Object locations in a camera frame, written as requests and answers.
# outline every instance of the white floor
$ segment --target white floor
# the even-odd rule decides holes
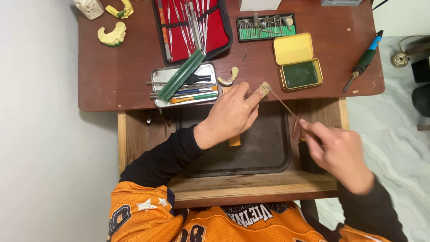
[[[430,131],[429,124],[412,105],[418,87],[411,64],[396,68],[390,62],[403,37],[384,37],[380,43],[385,92],[376,96],[347,98],[350,128],[363,140],[365,161],[391,194],[409,241],[430,238]],[[319,220],[334,229],[343,222],[337,199],[317,200]]]

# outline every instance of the black sleeve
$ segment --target black sleeve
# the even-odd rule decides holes
[[[408,241],[390,195],[376,176],[374,186],[367,195],[352,194],[340,182],[338,191],[345,224],[366,233],[382,236],[392,242]]]
[[[120,182],[130,181],[154,188],[167,185],[172,177],[185,170],[189,162],[205,152],[194,139],[194,127],[179,129],[166,142],[144,152],[125,168]]]

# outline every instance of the brown desk surface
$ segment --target brown desk surface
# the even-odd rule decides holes
[[[233,29],[231,48],[212,60],[217,76],[231,76],[237,66],[236,82],[247,81],[256,89],[267,81],[283,99],[309,99],[342,96],[376,95],[384,91],[381,59],[378,53],[366,72],[355,80],[346,94],[342,88],[350,78],[351,68],[375,37],[372,7],[369,0],[358,7],[323,7],[318,0],[284,0],[276,11],[259,11],[260,15],[294,12],[298,33],[312,35],[314,57],[320,60],[324,82],[319,87],[282,92],[273,56],[272,40],[239,43],[236,17],[251,16],[239,12],[238,0],[226,0]],[[120,1],[104,0],[122,9]],[[113,30],[119,19],[108,12],[95,20],[79,16],[79,108],[86,112],[151,109],[150,73],[165,67],[155,27],[151,0],[132,2],[134,13],[123,19],[127,26],[124,43],[109,48],[97,38],[97,30]]]

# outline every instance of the plaster teeth model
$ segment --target plaster teeth model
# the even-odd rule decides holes
[[[87,17],[93,20],[104,13],[103,5],[99,0],[73,0],[76,7]]]
[[[119,19],[126,19],[133,13],[133,6],[129,0],[121,0],[121,2],[124,4],[123,11],[119,12],[111,5],[107,6],[106,10]]]
[[[118,22],[115,25],[114,31],[105,34],[104,33],[104,27],[101,27],[98,32],[97,36],[98,39],[104,43],[106,46],[109,47],[118,47],[120,44],[124,42],[124,36],[126,35],[126,25],[123,22]]]

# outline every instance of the gray box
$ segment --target gray box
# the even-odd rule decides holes
[[[363,0],[321,0],[322,6],[358,6]]]

